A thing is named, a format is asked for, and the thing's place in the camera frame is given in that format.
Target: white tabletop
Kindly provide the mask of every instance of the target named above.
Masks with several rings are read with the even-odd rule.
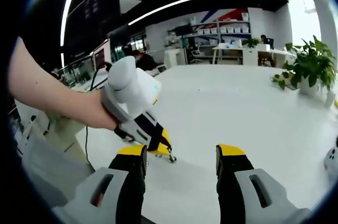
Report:
[[[156,77],[163,88],[153,111],[168,130],[177,163],[148,154],[144,216],[162,224],[219,223],[219,143],[242,148],[254,167],[286,188],[295,206],[315,207],[329,188],[323,159],[338,133],[338,112],[275,87],[270,77],[279,72],[191,65]],[[84,149],[85,130],[77,139]],[[96,169],[108,166],[125,145],[113,132],[89,129],[89,160]]]

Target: human arm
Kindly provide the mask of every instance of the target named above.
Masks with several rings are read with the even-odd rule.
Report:
[[[44,71],[18,38],[8,72],[8,88],[18,101],[58,113],[94,128],[114,130],[117,119],[101,104],[101,92],[80,93],[69,89]]]

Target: potted plant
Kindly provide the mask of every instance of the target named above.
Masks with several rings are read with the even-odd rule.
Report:
[[[255,48],[257,44],[259,44],[259,39],[257,38],[249,38],[242,41],[242,45],[246,45],[249,48]]]
[[[286,49],[295,51],[297,58],[294,64],[285,62],[285,71],[272,78],[282,89],[286,86],[285,79],[289,79],[294,88],[300,85],[300,92],[309,96],[314,95],[320,85],[330,91],[335,80],[334,56],[325,43],[313,38],[314,42],[303,40],[303,46],[286,44]]]

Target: black cable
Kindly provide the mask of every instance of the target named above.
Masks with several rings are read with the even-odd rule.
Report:
[[[88,159],[87,143],[88,143],[88,125],[86,125],[86,144],[84,145],[84,148],[85,148],[85,151],[86,151],[86,159],[87,159],[87,162],[89,163],[89,165],[91,166],[91,168],[92,168],[93,170],[95,170],[94,167],[93,167],[93,165],[91,165],[91,163],[90,163],[90,161],[89,161],[89,159]]]
[[[111,63],[104,62],[104,64],[105,64],[105,66],[106,66],[106,71],[109,72],[109,70],[110,70],[110,68],[111,68],[111,66],[112,66]],[[97,75],[97,73],[98,73],[99,70],[100,70],[100,67],[98,67],[98,69],[96,69],[96,71],[95,71],[95,73],[94,73],[94,75],[93,75],[93,79],[91,80],[91,85],[90,85],[90,89],[89,89],[90,92],[93,90],[95,78],[96,78],[96,75]],[[91,163],[90,163],[90,161],[89,161],[89,159],[88,159],[87,144],[88,144],[88,125],[86,125],[86,143],[85,143],[85,145],[84,145],[84,150],[85,150],[85,152],[86,152],[86,159],[87,159],[87,162],[89,163],[89,165],[91,166],[91,168],[92,168],[93,170],[95,170],[94,167],[93,167],[93,165],[91,165]]]

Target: red and blue wall graphic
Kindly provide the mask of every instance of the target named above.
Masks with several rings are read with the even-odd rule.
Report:
[[[205,23],[205,22],[209,22],[210,21],[210,18],[213,18],[215,17],[215,15],[217,14],[217,12],[221,12],[221,10],[211,10],[211,11],[208,11],[206,13],[206,15],[202,18],[201,22],[200,23]],[[227,19],[232,19],[232,20],[238,20],[238,21],[242,21],[243,18],[242,18],[242,13],[247,13],[248,10],[247,8],[236,8],[236,9],[233,9],[229,12],[226,12],[224,13],[223,15],[221,16],[216,16],[214,20],[212,20],[212,22],[216,22],[217,20],[218,21],[226,21]],[[222,25],[227,25],[227,24],[233,24],[233,22],[229,22],[229,23],[222,23]],[[198,29],[210,29],[210,28],[213,28],[213,27],[217,27],[216,23],[215,24],[208,24],[208,25],[201,25],[201,26],[197,26],[194,31],[197,31]],[[247,35],[243,35],[243,34],[227,34],[227,36],[229,37],[236,37],[236,38],[250,38],[251,35],[250,34],[247,34]],[[212,39],[212,37],[203,37],[204,39]]]

